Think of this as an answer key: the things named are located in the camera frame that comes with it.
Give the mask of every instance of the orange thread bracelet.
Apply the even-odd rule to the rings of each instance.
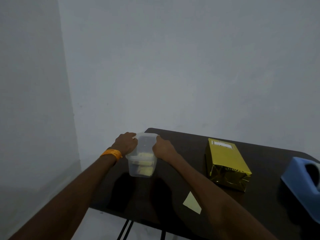
[[[115,156],[117,161],[119,161],[119,159],[122,158],[121,152],[118,150],[106,149],[105,152],[101,154],[101,156],[107,155],[107,154],[112,154],[113,156]]]

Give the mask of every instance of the gift box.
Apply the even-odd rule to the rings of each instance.
[[[233,143],[208,138],[207,177],[216,184],[245,192],[251,171]]]

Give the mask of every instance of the clear plastic container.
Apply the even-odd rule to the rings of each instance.
[[[129,174],[133,177],[149,178],[157,164],[157,158],[152,151],[152,147],[157,142],[157,134],[138,133],[134,138],[138,139],[138,145],[133,152],[126,155]]]

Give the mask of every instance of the gold box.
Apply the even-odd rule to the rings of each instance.
[[[208,138],[207,177],[214,183],[245,192],[251,171],[235,144]]]

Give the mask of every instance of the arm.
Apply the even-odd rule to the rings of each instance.
[[[179,155],[170,141],[157,137],[153,147],[156,157],[174,167],[190,185],[220,239],[276,240],[246,209],[191,167]]]
[[[132,139],[133,136],[135,133],[121,134],[110,149],[119,150],[125,156],[138,144],[137,139]],[[99,157],[22,226],[10,240],[71,239],[89,208],[95,189],[116,161],[116,157],[111,154]]]

